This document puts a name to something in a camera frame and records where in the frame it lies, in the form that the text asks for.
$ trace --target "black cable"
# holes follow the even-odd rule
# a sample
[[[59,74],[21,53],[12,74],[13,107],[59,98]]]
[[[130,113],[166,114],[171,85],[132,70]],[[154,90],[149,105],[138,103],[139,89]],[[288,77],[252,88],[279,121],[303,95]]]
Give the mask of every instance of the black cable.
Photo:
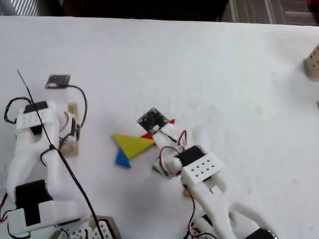
[[[84,116],[83,116],[82,123],[81,123],[81,125],[80,125],[80,127],[82,128],[83,125],[84,125],[85,119],[86,119],[87,112],[88,112],[88,101],[86,100],[86,96],[85,96],[84,91],[83,91],[80,87],[74,86],[74,85],[67,85],[67,87],[76,88],[76,89],[78,89],[78,90],[82,93],[82,95],[83,95],[84,104],[85,104],[85,111],[84,111]]]
[[[60,231],[63,231],[65,234],[66,234],[66,238],[67,239],[69,239],[69,233],[65,230],[65,229],[63,229],[63,228],[60,228]]]
[[[51,140],[50,140],[50,138],[49,138],[49,136],[48,136],[48,133],[47,133],[45,127],[44,127],[44,124],[43,124],[43,122],[42,122],[42,119],[41,119],[41,117],[40,117],[39,111],[38,111],[38,109],[36,108],[36,105],[35,105],[34,100],[33,100],[33,98],[32,98],[31,92],[30,92],[28,86],[26,85],[26,83],[25,83],[25,81],[24,81],[24,79],[23,79],[21,73],[19,72],[19,70],[17,69],[16,71],[18,72],[18,74],[19,74],[19,76],[20,76],[22,82],[24,83],[24,85],[25,85],[25,87],[26,87],[26,90],[28,91],[28,94],[29,94],[29,96],[30,96],[32,105],[33,105],[33,107],[34,107],[34,109],[35,109],[35,111],[36,111],[36,113],[37,113],[37,115],[38,115],[38,117],[39,117],[40,123],[41,123],[42,128],[43,128],[43,130],[44,130],[44,133],[45,133],[45,135],[46,135],[46,138],[48,139],[49,143],[52,144],[52,142],[51,142]]]
[[[31,233],[30,233],[30,232],[28,232],[29,235],[27,235],[27,236],[25,236],[25,237],[21,237],[21,238],[12,235],[12,234],[10,233],[10,231],[9,231],[9,223],[6,225],[6,228],[7,228],[7,230],[8,230],[9,236],[10,236],[11,238],[13,238],[13,239],[29,239],[29,238],[31,238]]]
[[[49,147],[47,150],[43,151],[43,152],[40,154],[41,163],[42,163],[45,167],[46,167],[46,164],[43,162],[42,157],[43,157],[43,155],[45,155],[47,152],[49,152],[49,151],[55,149],[55,147],[54,147],[54,146],[52,147],[52,146],[50,145],[50,147]]]
[[[166,135],[171,141],[173,141],[174,143],[177,143],[177,140],[174,139],[172,136],[168,135],[167,133],[164,133],[163,131],[161,131],[160,129],[158,130],[158,132]]]
[[[71,87],[71,88],[76,88],[78,89],[82,95],[83,95],[83,98],[84,98],[84,104],[85,104],[85,110],[84,110],[84,115],[83,115],[83,120],[82,120],[82,123],[80,125],[80,127],[82,128],[83,125],[84,125],[84,122],[85,122],[85,119],[86,119],[86,115],[87,115],[87,112],[88,112],[88,101],[86,99],[86,96],[85,96],[85,93],[84,91],[78,87],[78,86],[74,86],[74,85],[63,85],[63,86],[56,86],[56,87],[50,87],[50,89],[64,89],[64,88],[67,88],[67,87]]]
[[[69,116],[69,114],[68,114],[67,112],[64,112],[64,114],[66,115],[66,123],[65,123],[65,125],[60,129],[60,132],[65,129],[65,127],[68,125],[69,119],[70,119],[70,116]]]
[[[0,221],[3,221],[3,220],[5,219],[5,216],[6,216],[7,213],[13,212],[13,211],[15,211],[15,210],[16,210],[16,209],[12,209],[12,210],[7,210],[7,211],[5,211],[5,213],[2,215]]]
[[[5,122],[11,123],[11,124],[16,124],[16,119],[15,119],[14,121],[9,120],[7,114],[8,114],[8,112],[9,112],[9,110],[10,110],[10,107],[11,107],[12,103],[15,102],[15,101],[17,101],[17,100],[25,100],[25,101],[28,101],[28,103],[29,103],[30,105],[32,104],[31,100],[30,100],[29,98],[27,98],[27,97],[24,97],[24,96],[22,96],[22,97],[16,97],[16,98],[10,100],[9,103],[7,104],[6,108],[5,108],[5,111],[4,111],[4,116],[3,116],[3,118],[4,118],[4,121],[5,121]]]
[[[73,132],[70,132],[70,133],[68,133],[66,136],[64,136],[63,138],[60,137],[60,143],[59,143],[58,150],[61,150],[63,144],[64,144],[65,141],[66,141],[66,139],[67,139],[69,136],[72,136],[72,135],[74,135],[74,133],[73,133]]]
[[[91,213],[92,213],[92,217],[93,217],[93,219],[94,219],[94,222],[95,222],[95,224],[96,224],[96,227],[98,228],[100,237],[101,237],[101,238],[104,238],[103,233],[102,233],[101,228],[100,228],[100,225],[99,225],[99,221],[98,221],[98,219],[97,219],[97,217],[96,217],[96,214],[95,214],[95,212],[94,212],[94,209],[93,209],[93,207],[92,207],[92,205],[91,205],[91,202],[90,202],[88,196],[86,195],[84,189],[82,188],[82,185],[81,185],[80,182],[77,180],[76,176],[74,175],[72,169],[70,168],[69,164],[67,163],[67,161],[66,161],[66,159],[64,158],[63,154],[61,153],[61,151],[58,150],[58,149],[51,143],[51,140],[50,140],[50,138],[49,138],[49,136],[48,136],[48,134],[47,134],[47,132],[46,132],[46,130],[45,130],[44,124],[43,124],[43,122],[42,122],[42,120],[41,120],[39,111],[38,111],[38,109],[37,109],[36,106],[35,106],[35,103],[34,103],[34,100],[33,100],[33,98],[32,98],[31,92],[30,92],[28,86],[26,85],[26,83],[25,83],[25,81],[24,81],[24,79],[23,79],[23,77],[22,77],[22,75],[20,74],[20,72],[19,72],[18,69],[17,69],[17,72],[18,72],[20,78],[22,79],[22,81],[23,81],[23,83],[24,83],[24,85],[25,85],[25,87],[26,87],[26,89],[27,89],[27,91],[28,91],[28,94],[29,94],[29,96],[30,96],[30,98],[31,98],[31,101],[32,101],[32,104],[33,104],[33,107],[34,107],[36,113],[37,113],[38,116],[39,116],[40,123],[41,123],[41,125],[42,125],[42,127],[43,127],[43,129],[44,129],[44,131],[45,131],[45,135],[46,135],[46,137],[47,137],[47,139],[48,139],[48,141],[49,141],[49,143],[50,143],[50,148],[52,147],[54,150],[56,150],[56,151],[58,152],[58,154],[59,154],[59,156],[60,156],[62,162],[64,163],[66,169],[69,171],[69,173],[70,173],[70,175],[71,175],[73,181],[74,181],[75,184],[78,186],[79,190],[80,190],[81,193],[83,194],[83,197],[84,197],[86,203],[88,204],[88,206],[89,206],[89,208],[90,208],[90,211],[91,211]]]
[[[97,217],[96,217],[96,215],[95,215],[95,212],[94,212],[94,210],[93,210],[93,207],[92,207],[92,205],[91,205],[91,202],[90,202],[88,196],[86,195],[84,189],[82,188],[82,185],[81,185],[80,182],[77,180],[76,176],[74,175],[72,169],[70,168],[69,164],[68,164],[67,161],[65,160],[65,158],[64,158],[63,154],[61,153],[61,151],[59,151],[59,150],[57,150],[57,149],[56,149],[56,151],[57,151],[58,154],[60,155],[60,158],[62,159],[62,161],[63,161],[63,163],[64,163],[66,169],[69,171],[69,173],[70,173],[71,177],[73,178],[75,184],[78,186],[79,190],[80,190],[81,193],[83,194],[83,196],[84,196],[84,198],[85,198],[85,201],[86,201],[86,203],[88,204],[88,206],[89,206],[89,208],[90,208],[90,211],[91,211],[91,213],[92,213],[92,217],[93,217],[93,219],[94,219],[94,222],[95,222],[95,224],[96,224],[96,227],[98,228],[100,237],[101,237],[101,238],[104,238],[104,236],[103,236],[103,234],[102,234],[102,231],[101,231],[101,228],[100,228],[100,225],[99,225],[99,221],[98,221],[98,219],[97,219]]]
[[[217,237],[215,237],[213,234],[211,233],[201,233],[201,234],[198,234],[198,235],[193,235],[190,231],[190,227],[191,227],[191,222],[193,221],[193,217],[194,217],[194,214],[195,214],[195,200],[193,198],[193,195],[192,193],[190,192],[190,190],[188,189],[188,187],[186,185],[184,185],[185,189],[188,191],[189,195],[190,195],[190,198],[193,202],[193,212],[191,213],[191,216],[190,216],[190,219],[189,219],[189,222],[188,222],[188,229],[187,229],[187,233],[186,235],[183,237],[183,239],[187,239],[188,236],[191,236],[192,238],[198,238],[200,236],[204,236],[204,235],[209,235],[215,239],[218,239]]]

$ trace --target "white table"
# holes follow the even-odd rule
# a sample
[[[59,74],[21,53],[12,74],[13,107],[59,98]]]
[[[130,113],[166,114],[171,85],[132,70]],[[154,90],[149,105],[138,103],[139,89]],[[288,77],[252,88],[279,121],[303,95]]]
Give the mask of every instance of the white table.
[[[26,95],[16,68],[39,101],[49,74],[72,75],[89,110],[70,164],[97,214],[114,217],[124,239],[182,238],[191,213],[180,179],[150,170],[157,148],[133,159],[130,170],[114,164],[112,133],[141,135],[136,120],[153,106],[199,143],[206,138],[288,238],[316,238],[319,83],[301,63],[318,37],[317,27],[1,17],[0,108]],[[81,95],[69,93],[82,106]],[[3,181],[14,127],[0,121],[0,135]]]

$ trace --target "wooden base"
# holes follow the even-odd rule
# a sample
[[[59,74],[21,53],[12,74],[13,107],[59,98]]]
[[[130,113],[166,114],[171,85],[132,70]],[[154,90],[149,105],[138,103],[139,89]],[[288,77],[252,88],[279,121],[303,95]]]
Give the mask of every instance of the wooden base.
[[[68,111],[74,114],[78,118],[78,105],[76,103],[68,104]],[[79,145],[78,142],[74,144],[65,144],[61,148],[61,152],[64,157],[74,157],[79,155]]]

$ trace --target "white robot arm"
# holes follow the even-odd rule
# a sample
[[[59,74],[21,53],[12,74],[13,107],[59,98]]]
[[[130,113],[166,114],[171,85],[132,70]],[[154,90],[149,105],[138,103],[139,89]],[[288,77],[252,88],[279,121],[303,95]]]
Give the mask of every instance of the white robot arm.
[[[162,130],[172,135],[174,126],[165,127]],[[165,141],[169,143],[160,132],[153,137],[159,147],[163,147]],[[245,239],[285,238],[276,222],[246,194],[212,152],[205,152],[198,145],[175,145],[175,150],[171,148],[166,154],[161,151],[158,165],[167,178],[181,175],[182,184],[203,209],[191,224],[201,233],[212,235],[205,234],[206,238],[238,239],[237,227],[251,227],[251,233],[242,237]],[[246,224],[240,222],[243,217],[237,218],[234,212],[245,216]]]
[[[52,101],[36,103],[52,144],[69,135],[68,142],[77,140],[79,126],[74,115],[59,111]],[[58,152],[49,149],[33,105],[19,111],[16,121],[16,148],[6,182],[6,190],[16,209],[7,214],[12,235],[50,226],[63,226],[89,219],[89,210],[67,172]],[[28,182],[37,163],[47,167],[47,179]]]

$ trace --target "red wire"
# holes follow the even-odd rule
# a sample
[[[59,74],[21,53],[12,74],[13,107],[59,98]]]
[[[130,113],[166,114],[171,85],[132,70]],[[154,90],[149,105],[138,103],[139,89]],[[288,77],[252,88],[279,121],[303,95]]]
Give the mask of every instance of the red wire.
[[[2,198],[1,204],[0,204],[0,212],[1,212],[2,207],[4,206],[4,203],[7,199],[7,197],[8,197],[8,193],[5,193],[5,195]],[[7,217],[5,217],[3,220],[0,220],[0,223],[4,223],[6,221],[6,219],[7,219]]]

